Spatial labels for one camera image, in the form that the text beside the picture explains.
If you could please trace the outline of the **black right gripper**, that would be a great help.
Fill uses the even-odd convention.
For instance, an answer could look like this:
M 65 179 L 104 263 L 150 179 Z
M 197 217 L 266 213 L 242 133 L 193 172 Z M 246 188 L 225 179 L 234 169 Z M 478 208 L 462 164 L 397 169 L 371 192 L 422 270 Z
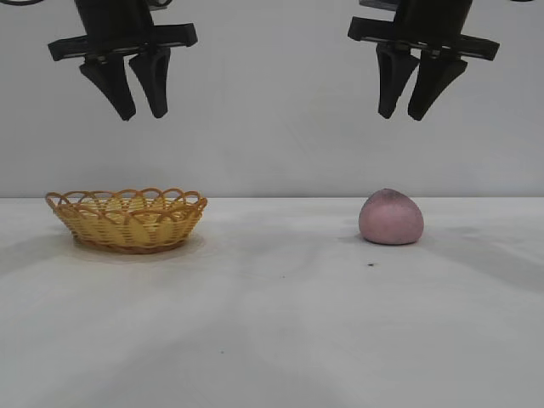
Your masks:
M 389 119 L 400 95 L 418 67 L 408 115 L 421 121 L 435 100 L 467 69 L 457 55 L 493 60 L 500 44 L 464 35 L 462 29 L 472 6 L 470 1 L 361 1 L 361 6 L 394 12 L 391 21 L 353 17 L 348 37 L 357 42 L 384 43 L 376 47 L 379 70 L 378 113 Z M 402 50 L 390 44 L 400 45 Z M 420 60 L 408 49 L 420 49 Z

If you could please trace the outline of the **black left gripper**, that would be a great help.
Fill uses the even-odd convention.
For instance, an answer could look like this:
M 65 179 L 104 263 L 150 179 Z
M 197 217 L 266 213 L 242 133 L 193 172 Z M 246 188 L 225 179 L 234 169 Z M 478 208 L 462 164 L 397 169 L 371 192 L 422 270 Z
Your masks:
M 146 0 L 76 1 L 86 34 L 51 42 L 49 52 L 55 61 L 86 58 L 80 72 L 109 100 L 123 121 L 136 114 L 136 107 L 121 55 L 137 54 L 128 64 L 144 90 L 151 113 L 162 118 L 168 112 L 169 48 L 191 47 L 198 41 L 192 23 L 154 23 L 151 13 L 169 4 Z

